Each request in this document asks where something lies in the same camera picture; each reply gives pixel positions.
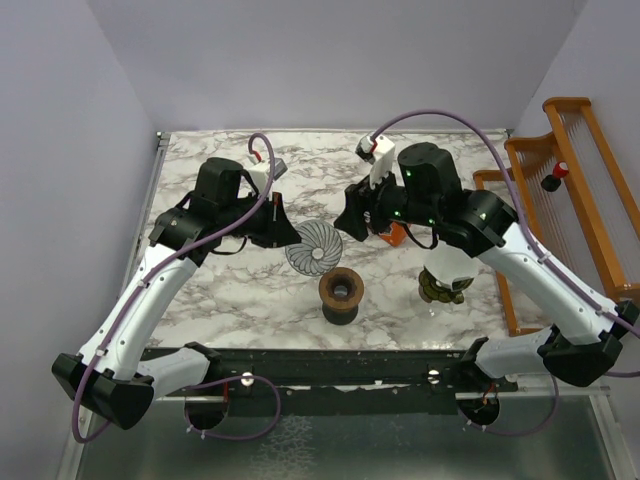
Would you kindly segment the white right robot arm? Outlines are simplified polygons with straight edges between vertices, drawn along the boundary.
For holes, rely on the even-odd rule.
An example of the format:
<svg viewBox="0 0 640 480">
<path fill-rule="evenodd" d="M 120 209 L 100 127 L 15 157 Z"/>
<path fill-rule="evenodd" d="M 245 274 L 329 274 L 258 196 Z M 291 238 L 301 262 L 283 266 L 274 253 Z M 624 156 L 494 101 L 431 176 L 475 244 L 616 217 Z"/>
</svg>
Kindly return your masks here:
<svg viewBox="0 0 640 480">
<path fill-rule="evenodd" d="M 345 190 L 335 228 L 357 241 L 392 223 L 431 228 L 440 246 L 508 278 L 551 326 L 499 341 L 478 339 L 459 367 L 461 383 L 481 391 L 512 374 L 549 373 L 577 387 L 618 377 L 622 338 L 637 333 L 638 308 L 590 288 L 536 239 L 523 216 L 487 190 L 462 187 L 451 154 L 429 142 L 401 152 L 388 137 L 366 135 L 357 155 L 369 174 Z"/>
</svg>

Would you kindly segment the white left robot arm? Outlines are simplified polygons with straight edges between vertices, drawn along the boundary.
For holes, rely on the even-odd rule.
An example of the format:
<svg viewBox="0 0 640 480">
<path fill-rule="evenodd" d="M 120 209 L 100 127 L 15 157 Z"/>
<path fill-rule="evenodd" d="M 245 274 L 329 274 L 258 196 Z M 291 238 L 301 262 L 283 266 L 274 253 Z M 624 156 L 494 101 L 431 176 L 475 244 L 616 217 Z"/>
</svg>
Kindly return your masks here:
<svg viewBox="0 0 640 480">
<path fill-rule="evenodd" d="M 54 360 L 52 374 L 76 409 L 128 430 L 164 395 L 218 388 L 221 371 L 212 349 L 191 342 L 148 361 L 143 351 L 175 295 L 223 237 L 266 249 L 300 242 L 281 194 L 268 190 L 286 170 L 280 159 L 244 168 L 210 158 L 200 166 L 194 189 L 156 219 L 136 273 L 100 328 L 78 353 Z"/>
</svg>

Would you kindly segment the grey ribbed glass dripper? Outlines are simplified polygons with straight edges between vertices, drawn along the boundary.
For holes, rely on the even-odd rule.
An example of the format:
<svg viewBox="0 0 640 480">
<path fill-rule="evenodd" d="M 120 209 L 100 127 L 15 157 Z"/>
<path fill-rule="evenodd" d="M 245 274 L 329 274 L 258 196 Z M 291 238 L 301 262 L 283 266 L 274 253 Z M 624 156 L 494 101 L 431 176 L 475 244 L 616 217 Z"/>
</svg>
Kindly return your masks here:
<svg viewBox="0 0 640 480">
<path fill-rule="evenodd" d="M 295 227 L 301 242 L 285 248 L 289 265 L 299 274 L 322 276 L 340 262 L 343 243 L 338 231 L 322 220 L 306 220 Z"/>
</svg>

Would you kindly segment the round wooden dripper base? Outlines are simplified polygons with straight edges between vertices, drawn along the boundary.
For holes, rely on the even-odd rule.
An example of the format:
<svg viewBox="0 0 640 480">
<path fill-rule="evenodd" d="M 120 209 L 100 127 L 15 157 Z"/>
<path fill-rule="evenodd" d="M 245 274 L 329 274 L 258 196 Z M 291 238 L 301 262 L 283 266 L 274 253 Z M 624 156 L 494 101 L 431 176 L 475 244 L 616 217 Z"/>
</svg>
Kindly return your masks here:
<svg viewBox="0 0 640 480">
<path fill-rule="evenodd" d="M 352 269 L 337 267 L 324 274 L 319 282 L 321 302 L 335 311 L 357 307 L 364 295 L 364 282 Z"/>
</svg>

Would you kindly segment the green glass dripper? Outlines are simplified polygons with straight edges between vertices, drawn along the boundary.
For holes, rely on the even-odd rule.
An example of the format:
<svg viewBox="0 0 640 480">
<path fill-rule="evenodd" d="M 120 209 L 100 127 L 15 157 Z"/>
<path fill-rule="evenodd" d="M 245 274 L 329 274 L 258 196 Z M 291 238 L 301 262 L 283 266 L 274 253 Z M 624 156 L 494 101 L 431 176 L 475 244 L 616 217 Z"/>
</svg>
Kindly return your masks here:
<svg viewBox="0 0 640 480">
<path fill-rule="evenodd" d="M 418 282 L 418 293 L 424 302 L 462 304 L 464 302 L 463 291 L 471 286 L 473 279 L 457 280 L 452 287 L 447 287 L 424 268 L 418 276 Z"/>
</svg>

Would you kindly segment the white paper coffee filter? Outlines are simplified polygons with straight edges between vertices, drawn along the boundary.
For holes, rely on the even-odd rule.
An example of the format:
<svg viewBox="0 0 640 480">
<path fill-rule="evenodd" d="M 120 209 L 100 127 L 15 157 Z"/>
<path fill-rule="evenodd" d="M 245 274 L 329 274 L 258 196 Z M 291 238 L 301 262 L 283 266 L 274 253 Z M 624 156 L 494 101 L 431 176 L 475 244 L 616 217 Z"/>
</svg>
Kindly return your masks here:
<svg viewBox="0 0 640 480">
<path fill-rule="evenodd" d="M 435 287 L 451 292 L 468 288 L 480 270 L 475 258 L 444 243 L 425 253 L 423 266 Z"/>
</svg>

